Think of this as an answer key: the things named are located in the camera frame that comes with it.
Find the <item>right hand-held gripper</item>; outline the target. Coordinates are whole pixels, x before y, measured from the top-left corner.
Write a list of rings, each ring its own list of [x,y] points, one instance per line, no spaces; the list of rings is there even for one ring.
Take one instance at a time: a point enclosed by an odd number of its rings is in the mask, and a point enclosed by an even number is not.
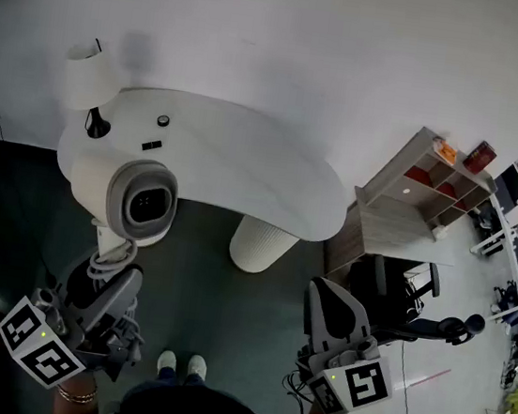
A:
[[[304,332],[312,350],[321,353],[300,357],[297,367],[322,413],[347,414],[389,399],[389,360],[369,336],[364,307],[347,289],[325,278],[313,278],[307,294]],[[335,344],[350,347],[329,350]]]

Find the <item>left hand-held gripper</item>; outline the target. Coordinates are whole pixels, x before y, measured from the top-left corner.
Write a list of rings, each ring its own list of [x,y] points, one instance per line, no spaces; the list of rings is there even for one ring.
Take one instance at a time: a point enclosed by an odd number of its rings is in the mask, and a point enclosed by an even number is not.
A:
[[[143,275],[138,266],[74,260],[57,280],[58,296],[37,288],[0,322],[8,354],[46,388],[86,371],[116,380],[141,359],[144,340],[134,317]],[[83,318],[70,304],[84,309]]]

